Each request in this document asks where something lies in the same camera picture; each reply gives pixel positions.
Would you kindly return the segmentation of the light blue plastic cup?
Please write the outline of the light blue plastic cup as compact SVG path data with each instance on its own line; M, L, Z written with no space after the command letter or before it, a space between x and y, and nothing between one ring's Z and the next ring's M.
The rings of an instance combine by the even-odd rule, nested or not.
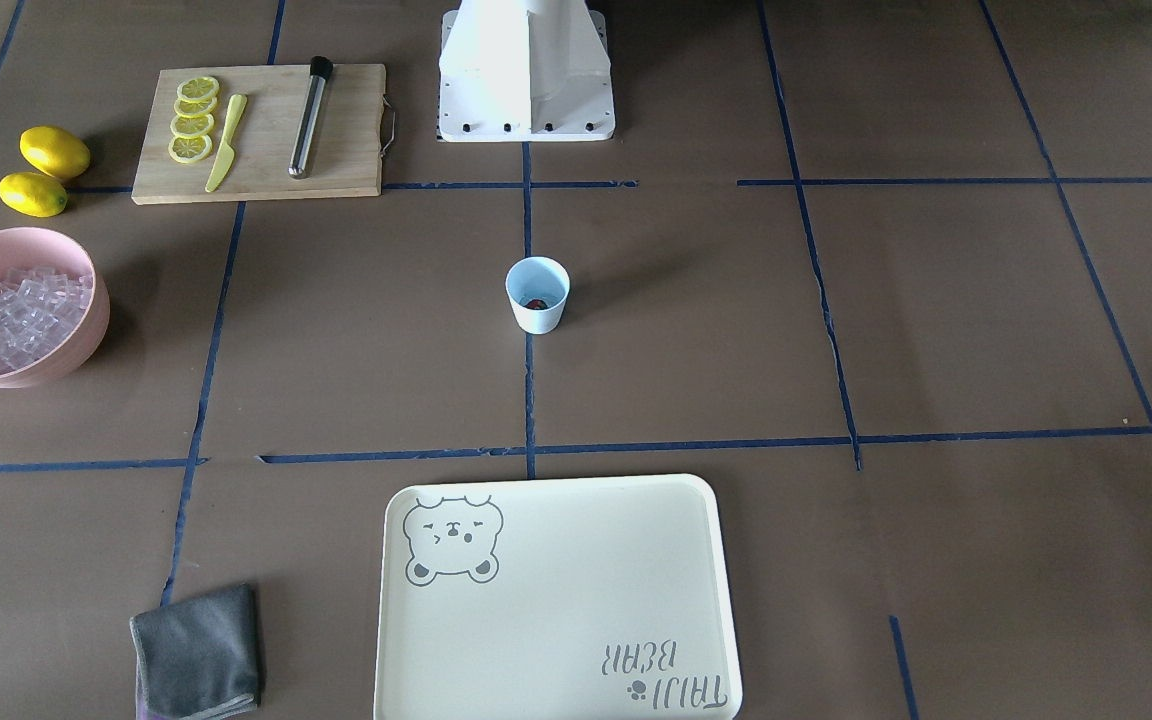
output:
M506 291L518 327L529 334L547 334L561 323L571 279L558 260L535 256L511 265L506 274ZM550 300L550 309L526 310L524 302L535 297Z

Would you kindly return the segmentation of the pile of clear ice cubes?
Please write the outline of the pile of clear ice cubes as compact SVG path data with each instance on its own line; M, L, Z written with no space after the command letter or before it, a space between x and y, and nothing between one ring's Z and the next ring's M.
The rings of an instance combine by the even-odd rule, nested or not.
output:
M13 266L0 278L0 376L54 353L93 306L94 274Z

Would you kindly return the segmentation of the cream bear serving tray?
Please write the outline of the cream bear serving tray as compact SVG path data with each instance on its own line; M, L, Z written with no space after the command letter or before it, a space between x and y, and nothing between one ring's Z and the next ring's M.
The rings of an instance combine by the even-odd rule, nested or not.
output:
M391 498L376 719L733 719L741 706L717 493L700 477Z

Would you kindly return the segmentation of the bamboo cutting board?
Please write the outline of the bamboo cutting board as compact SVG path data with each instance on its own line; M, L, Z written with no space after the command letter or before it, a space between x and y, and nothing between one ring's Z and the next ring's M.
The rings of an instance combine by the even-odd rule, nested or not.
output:
M211 76L221 86L217 126L219 141L232 94L247 96L233 147L236 160L218 190L209 192L214 156L195 164L174 161L173 137L179 83ZM344 199L381 192L381 118L387 68L384 65L335 65L326 82L323 105L308 154L305 179L289 176L294 142L305 109L308 65L265 67L196 67L160 70L157 76L141 162L131 197L138 205L179 202Z

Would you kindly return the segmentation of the steel muddler black tip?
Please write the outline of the steel muddler black tip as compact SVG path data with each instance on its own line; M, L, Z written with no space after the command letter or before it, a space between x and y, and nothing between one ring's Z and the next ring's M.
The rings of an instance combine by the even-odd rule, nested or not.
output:
M314 56L308 65L306 96L303 101L303 109L300 118L296 141L291 151L291 160L288 164L288 174L291 179L305 179L308 164L312 145L314 145L314 132L317 118L319 118L326 86L334 65L325 56Z

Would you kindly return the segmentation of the yellow plastic knife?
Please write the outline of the yellow plastic knife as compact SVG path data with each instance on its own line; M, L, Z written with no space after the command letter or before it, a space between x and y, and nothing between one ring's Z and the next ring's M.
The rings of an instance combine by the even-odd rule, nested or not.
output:
M214 162L212 162L212 168L204 185L204 191L206 194L212 194L219 190L219 187L223 183L223 179L228 177L234 160L236 160L236 150L233 147L233 142L234 138L236 138L238 123L241 123L244 109L247 109L247 94L232 94L228 99L227 111L225 111L223 115L223 127L221 127L221 136L215 151L215 159Z

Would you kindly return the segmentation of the lemon slice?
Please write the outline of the lemon slice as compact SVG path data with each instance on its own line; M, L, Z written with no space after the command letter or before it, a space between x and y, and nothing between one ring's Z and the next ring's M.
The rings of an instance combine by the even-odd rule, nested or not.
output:
M180 103L210 103L219 94L220 82L211 76L196 76L184 79L175 88Z
M172 119L170 129L175 138L200 138L209 136L214 126L215 119L211 113L196 115L196 118L183 118L183 115L177 114Z
M211 156L212 152L212 141L209 135L200 135L195 137L180 137L174 136L166 146L169 158L179 164L192 165L200 162Z
M214 113L218 106L218 97L211 96L204 100L177 99L173 104L173 109L179 118L206 118Z

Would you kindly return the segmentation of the grey folded cloth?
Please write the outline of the grey folded cloth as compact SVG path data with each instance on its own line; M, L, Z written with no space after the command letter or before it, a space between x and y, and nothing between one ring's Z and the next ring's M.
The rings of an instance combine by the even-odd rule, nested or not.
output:
M219 589L129 620L134 717L229 719L260 706L259 606L252 585Z

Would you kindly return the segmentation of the whole yellow lemon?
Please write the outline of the whole yellow lemon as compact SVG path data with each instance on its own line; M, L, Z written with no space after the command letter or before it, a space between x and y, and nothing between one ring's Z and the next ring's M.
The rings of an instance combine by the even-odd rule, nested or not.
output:
M20 214L50 218L65 213L69 195L58 179L38 172L17 172L0 179L0 200Z
M61 182L82 176L91 164L86 143L56 126L35 126L20 132L18 151L36 170Z

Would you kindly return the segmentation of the pink bowl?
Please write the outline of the pink bowl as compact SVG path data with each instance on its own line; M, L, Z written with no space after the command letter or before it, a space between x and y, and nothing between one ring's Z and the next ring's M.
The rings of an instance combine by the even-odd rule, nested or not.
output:
M94 353L109 325L109 291L88 250L67 234L38 227L17 227L0 232L0 278L13 268L54 266L73 275L94 274L93 306L76 333L56 351L26 367L0 376L0 389L18 389L55 381L76 370Z

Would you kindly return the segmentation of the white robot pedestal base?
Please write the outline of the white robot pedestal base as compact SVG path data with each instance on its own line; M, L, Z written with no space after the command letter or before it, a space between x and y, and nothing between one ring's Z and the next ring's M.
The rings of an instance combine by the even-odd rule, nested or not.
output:
M599 142L616 132L602 13L585 1L462 1L444 13L435 136Z

